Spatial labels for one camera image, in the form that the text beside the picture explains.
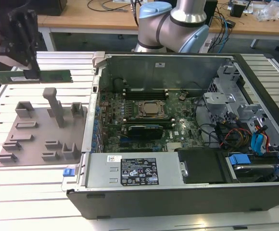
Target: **plastic bag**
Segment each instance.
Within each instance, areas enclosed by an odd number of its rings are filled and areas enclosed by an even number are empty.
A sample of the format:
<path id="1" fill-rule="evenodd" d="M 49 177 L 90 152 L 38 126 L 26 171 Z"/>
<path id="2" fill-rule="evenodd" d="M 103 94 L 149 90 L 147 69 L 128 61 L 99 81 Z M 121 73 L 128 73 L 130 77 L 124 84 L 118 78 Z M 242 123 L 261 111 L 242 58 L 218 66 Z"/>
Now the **plastic bag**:
<path id="1" fill-rule="evenodd" d="M 272 0 L 263 9 L 256 11 L 254 15 L 259 22 L 262 22 L 262 21 L 277 19 L 278 12 L 279 12 L 279 2 Z"/>

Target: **power supply label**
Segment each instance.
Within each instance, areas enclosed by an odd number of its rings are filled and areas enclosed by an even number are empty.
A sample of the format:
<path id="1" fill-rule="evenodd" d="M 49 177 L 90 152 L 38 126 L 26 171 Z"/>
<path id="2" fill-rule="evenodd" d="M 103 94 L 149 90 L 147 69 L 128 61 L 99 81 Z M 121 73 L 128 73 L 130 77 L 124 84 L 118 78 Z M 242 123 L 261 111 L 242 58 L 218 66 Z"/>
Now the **power supply label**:
<path id="1" fill-rule="evenodd" d="M 123 186 L 159 184 L 155 158 L 121 159 L 120 169 L 120 183 Z"/>

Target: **motherboard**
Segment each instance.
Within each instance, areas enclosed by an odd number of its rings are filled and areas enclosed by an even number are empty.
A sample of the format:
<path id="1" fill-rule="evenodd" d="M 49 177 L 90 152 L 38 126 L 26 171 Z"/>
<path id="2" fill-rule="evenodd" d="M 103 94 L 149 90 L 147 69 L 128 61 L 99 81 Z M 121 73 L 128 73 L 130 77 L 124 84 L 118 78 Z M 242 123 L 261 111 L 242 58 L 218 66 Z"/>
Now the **motherboard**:
<path id="1" fill-rule="evenodd" d="M 122 94 L 101 92 L 103 151 L 172 152 L 204 146 L 193 118 L 195 100 L 181 97 L 180 91 L 168 92 L 165 100 L 127 100 Z"/>

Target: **slotted aluminum surface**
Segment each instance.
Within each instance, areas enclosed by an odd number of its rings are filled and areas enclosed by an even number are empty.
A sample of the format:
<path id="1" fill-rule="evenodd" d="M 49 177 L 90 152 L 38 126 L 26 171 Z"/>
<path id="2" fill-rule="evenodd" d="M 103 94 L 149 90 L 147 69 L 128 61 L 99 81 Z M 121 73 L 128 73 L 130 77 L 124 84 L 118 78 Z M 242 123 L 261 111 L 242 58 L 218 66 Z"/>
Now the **slotted aluminum surface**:
<path id="1" fill-rule="evenodd" d="M 41 69 L 70 69 L 74 83 L 1 87 L 0 150 L 16 117 L 14 108 L 19 100 L 31 101 L 34 107 L 49 106 L 42 97 L 44 87 L 56 87 L 57 98 L 64 106 L 71 102 L 88 105 L 91 58 L 91 52 L 39 52 Z M 248 226 L 252 230 L 279 231 L 279 206 L 266 212 L 85 220 L 61 191 L 65 167 L 0 168 L 0 231 L 233 230 L 232 226 L 236 225 Z"/>
<path id="2" fill-rule="evenodd" d="M 244 54 L 242 56 L 279 107 L 279 64 L 274 59 L 267 59 L 262 54 Z M 258 103 L 251 89 L 247 86 L 244 88 L 251 100 Z"/>

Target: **cpu socket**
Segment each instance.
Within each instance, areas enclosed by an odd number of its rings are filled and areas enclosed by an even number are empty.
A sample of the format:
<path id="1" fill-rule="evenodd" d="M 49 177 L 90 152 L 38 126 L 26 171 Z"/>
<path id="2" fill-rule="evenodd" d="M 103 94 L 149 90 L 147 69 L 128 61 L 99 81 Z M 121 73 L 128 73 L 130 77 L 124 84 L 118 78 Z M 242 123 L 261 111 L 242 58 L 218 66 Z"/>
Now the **cpu socket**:
<path id="1" fill-rule="evenodd" d="M 159 100 L 138 102 L 139 117 L 165 116 L 163 102 Z"/>

